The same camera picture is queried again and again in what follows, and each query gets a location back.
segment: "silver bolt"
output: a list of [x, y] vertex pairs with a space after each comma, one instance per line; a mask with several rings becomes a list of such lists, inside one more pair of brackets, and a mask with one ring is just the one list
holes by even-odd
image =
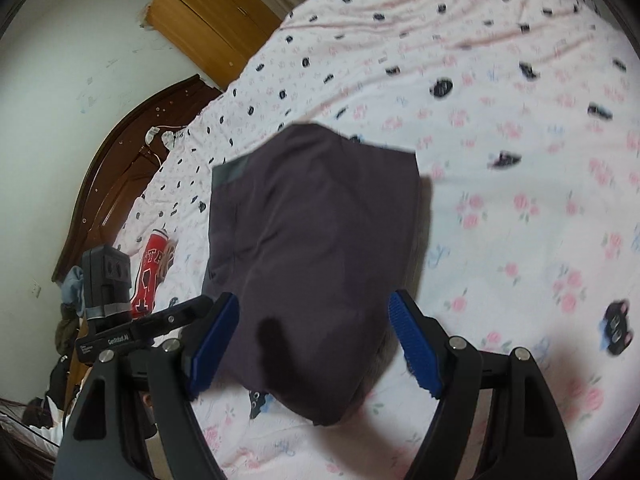
[[98, 355], [98, 361], [100, 361], [101, 363], [108, 363], [113, 359], [114, 355], [116, 355], [115, 352], [110, 348], [107, 348], [106, 350], [100, 352], [100, 355]]
[[519, 361], [528, 361], [529, 358], [531, 357], [529, 350], [521, 346], [516, 348], [516, 351], [514, 353], [516, 354], [516, 357], [518, 358]]
[[160, 345], [165, 352], [175, 352], [180, 349], [180, 340], [176, 338], [167, 339]]
[[449, 345], [454, 350], [464, 350], [466, 348], [466, 341], [459, 335], [455, 335], [449, 339]]

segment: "blue rubber tip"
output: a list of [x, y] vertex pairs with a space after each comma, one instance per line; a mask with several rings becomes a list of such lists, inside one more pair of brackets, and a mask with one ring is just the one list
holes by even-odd
[[417, 320], [402, 297], [394, 292], [389, 298], [389, 321], [404, 350], [404, 357], [414, 372], [418, 385], [439, 399], [443, 384], [438, 375], [438, 359], [422, 334]]
[[238, 298], [230, 295], [222, 307], [202, 345], [191, 360], [191, 373], [187, 386], [188, 393], [194, 399], [211, 386], [213, 376], [220, 366], [222, 356], [231, 341], [231, 336], [240, 320]]

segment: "white bed sheet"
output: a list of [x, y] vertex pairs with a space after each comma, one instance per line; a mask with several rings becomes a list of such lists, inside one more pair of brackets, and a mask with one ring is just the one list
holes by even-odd
[[[629, 298], [631, 327], [638, 318], [640, 64], [622, 33], [575, 4], [299, 6], [184, 130], [118, 236], [134, 268], [152, 229], [177, 241], [156, 309], [200, 293], [212, 166], [293, 121], [415, 150], [434, 183], [418, 305], [477, 348], [532, 349], [579, 477], [589, 478], [640, 402], [640, 343], [612, 357], [598, 330], [614, 300]], [[520, 62], [539, 78], [527, 81]], [[443, 77], [453, 89], [437, 100], [430, 87]], [[591, 102], [612, 120], [588, 115]], [[501, 150], [522, 161], [489, 169]], [[435, 406], [399, 353], [358, 414], [333, 428], [314, 428], [269, 397], [249, 421], [247, 391], [225, 378], [194, 411], [229, 478], [387, 479], [404, 476]], [[473, 471], [487, 410], [484, 396], [459, 478]]]

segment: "brown headboard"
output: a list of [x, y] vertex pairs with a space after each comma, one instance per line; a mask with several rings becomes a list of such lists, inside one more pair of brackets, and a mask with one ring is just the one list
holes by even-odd
[[145, 144], [149, 128], [189, 124], [220, 94], [195, 75], [150, 97], [117, 124], [84, 176], [53, 282], [64, 280], [85, 250], [115, 241], [134, 200], [168, 155], [160, 135]]

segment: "wall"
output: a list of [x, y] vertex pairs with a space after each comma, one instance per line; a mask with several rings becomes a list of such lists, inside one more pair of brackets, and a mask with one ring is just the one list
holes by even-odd
[[60, 316], [50, 276], [104, 137], [144, 99], [198, 72], [139, 26], [149, 1], [27, 0], [0, 40], [0, 396], [46, 389]]

